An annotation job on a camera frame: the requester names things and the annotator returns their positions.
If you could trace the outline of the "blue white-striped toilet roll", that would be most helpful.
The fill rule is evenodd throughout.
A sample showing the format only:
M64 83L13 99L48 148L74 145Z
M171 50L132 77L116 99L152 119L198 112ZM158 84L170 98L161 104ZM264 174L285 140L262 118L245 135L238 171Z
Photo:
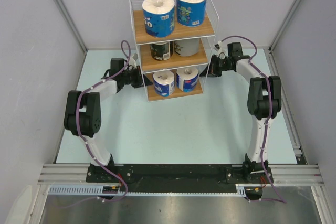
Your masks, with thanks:
M196 67L179 68L176 71L176 85L183 92L191 92L198 82L198 69Z

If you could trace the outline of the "blue-wrapped toilet roll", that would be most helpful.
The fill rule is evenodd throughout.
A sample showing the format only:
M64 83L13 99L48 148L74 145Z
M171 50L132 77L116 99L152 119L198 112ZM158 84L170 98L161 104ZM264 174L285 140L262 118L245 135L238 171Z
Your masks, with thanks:
M142 10L145 31L150 36L164 38L174 31L174 0L144 0Z

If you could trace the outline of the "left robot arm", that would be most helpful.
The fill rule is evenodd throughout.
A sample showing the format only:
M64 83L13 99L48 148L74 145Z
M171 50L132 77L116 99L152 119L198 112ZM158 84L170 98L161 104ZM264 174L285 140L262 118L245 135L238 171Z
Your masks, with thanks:
M102 125L101 102L120 92L124 86L131 85L136 89L153 84L142 74L136 63L137 58L137 54L133 54L130 59L112 58L110 68L106 70L101 81L87 91L68 92L64 127L72 135L81 138L89 152L89 182L110 182L118 175L112 154L107 150L104 140L98 137Z

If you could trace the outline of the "blue cartoon-print toilet roll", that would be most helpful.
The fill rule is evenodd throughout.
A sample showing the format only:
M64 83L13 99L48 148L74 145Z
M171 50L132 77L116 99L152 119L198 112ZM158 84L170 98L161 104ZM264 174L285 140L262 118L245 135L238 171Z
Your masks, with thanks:
M195 27L205 19L207 0L176 0L177 21L184 26Z

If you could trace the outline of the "grey toilet roll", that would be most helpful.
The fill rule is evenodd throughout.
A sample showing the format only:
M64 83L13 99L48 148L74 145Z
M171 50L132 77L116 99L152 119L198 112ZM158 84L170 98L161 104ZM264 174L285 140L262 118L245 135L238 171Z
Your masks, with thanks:
M199 52L199 38L176 40L174 51L181 57L190 57Z

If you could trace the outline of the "black-wrapped toilet roll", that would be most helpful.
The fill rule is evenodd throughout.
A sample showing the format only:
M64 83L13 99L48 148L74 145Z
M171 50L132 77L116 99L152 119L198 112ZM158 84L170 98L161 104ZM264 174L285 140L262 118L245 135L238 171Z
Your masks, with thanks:
M150 44L151 57L157 61L171 59L174 52L174 42L159 42Z

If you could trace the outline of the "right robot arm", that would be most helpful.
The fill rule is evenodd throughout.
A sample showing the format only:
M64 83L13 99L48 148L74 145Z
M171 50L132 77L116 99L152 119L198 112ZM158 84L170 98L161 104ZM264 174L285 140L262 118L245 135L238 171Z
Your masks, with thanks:
M267 147L270 128L282 108L281 79L262 72L252 57L244 55L239 42L228 44L227 53L221 41L214 48L216 53L200 76L220 77L224 71L234 71L249 84L247 109L252 118L252 132L245 160L238 172L249 183L271 183Z

